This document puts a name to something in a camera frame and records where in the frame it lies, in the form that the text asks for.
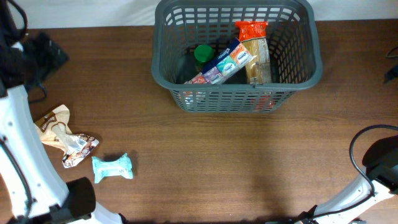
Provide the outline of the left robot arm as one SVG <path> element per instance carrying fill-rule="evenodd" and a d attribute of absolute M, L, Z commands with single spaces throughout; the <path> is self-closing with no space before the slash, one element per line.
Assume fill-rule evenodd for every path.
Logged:
<path fill-rule="evenodd" d="M 96 201 L 88 178 L 64 182 L 37 134 L 28 92 L 69 59 L 45 33 L 28 39 L 27 15 L 1 1 L 1 176 L 9 192 L 9 223 L 126 223 Z"/>

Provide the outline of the multicolour tissue pack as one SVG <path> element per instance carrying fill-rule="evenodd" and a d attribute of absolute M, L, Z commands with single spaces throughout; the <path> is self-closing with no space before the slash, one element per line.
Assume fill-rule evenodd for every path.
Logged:
<path fill-rule="evenodd" d="M 201 72 L 185 84 L 223 84 L 255 58 L 242 42 L 234 38 L 220 54 L 203 67 Z"/>

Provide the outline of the green lid glass jar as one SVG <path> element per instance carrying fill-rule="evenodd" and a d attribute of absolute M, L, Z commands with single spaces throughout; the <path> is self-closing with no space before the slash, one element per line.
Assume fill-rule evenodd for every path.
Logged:
<path fill-rule="evenodd" d="M 209 45 L 199 45 L 194 50 L 195 68 L 197 72 L 201 72 L 203 67 L 214 57 L 214 50 Z"/>

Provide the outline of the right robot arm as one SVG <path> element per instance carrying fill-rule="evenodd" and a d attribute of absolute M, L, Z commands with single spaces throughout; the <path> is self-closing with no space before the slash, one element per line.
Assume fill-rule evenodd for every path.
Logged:
<path fill-rule="evenodd" d="M 294 223 L 358 223 L 358 216 L 377 203 L 397 196 L 397 135 L 381 138 L 366 150 L 361 165 L 354 158 L 358 139 L 377 129 L 397 131 L 396 124 L 372 124 L 360 129 L 348 147 L 349 159 L 358 172 L 346 187 L 324 203 L 303 212 Z"/>

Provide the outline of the teal wipes packet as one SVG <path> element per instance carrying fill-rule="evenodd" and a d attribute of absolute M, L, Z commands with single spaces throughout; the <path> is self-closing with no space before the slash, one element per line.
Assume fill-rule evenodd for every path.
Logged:
<path fill-rule="evenodd" d="M 127 153 L 115 161 L 106 162 L 98 157 L 92 157 L 94 183 L 98 184 L 105 177 L 121 176 L 125 179 L 133 179 L 132 162 Z"/>

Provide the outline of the beige snack bag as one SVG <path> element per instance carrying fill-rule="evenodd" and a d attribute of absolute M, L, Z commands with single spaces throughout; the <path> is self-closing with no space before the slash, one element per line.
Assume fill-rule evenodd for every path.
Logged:
<path fill-rule="evenodd" d="M 42 143 L 63 151 L 62 164 L 66 169 L 77 166 L 100 143 L 89 134 L 73 134 L 69 120 L 70 110 L 60 105 L 35 122 Z"/>

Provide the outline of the orange spaghetti package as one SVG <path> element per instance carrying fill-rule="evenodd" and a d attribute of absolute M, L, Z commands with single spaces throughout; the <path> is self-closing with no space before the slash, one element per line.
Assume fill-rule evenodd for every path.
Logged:
<path fill-rule="evenodd" d="M 237 21 L 239 41 L 247 48 L 253 59 L 246 64 L 247 82 L 252 87 L 259 87 L 272 83 L 271 57 L 266 39 L 266 28 L 269 25 L 264 21 Z M 274 106 L 269 101 L 271 92 L 250 91 L 242 108 L 244 112 L 260 112 Z"/>

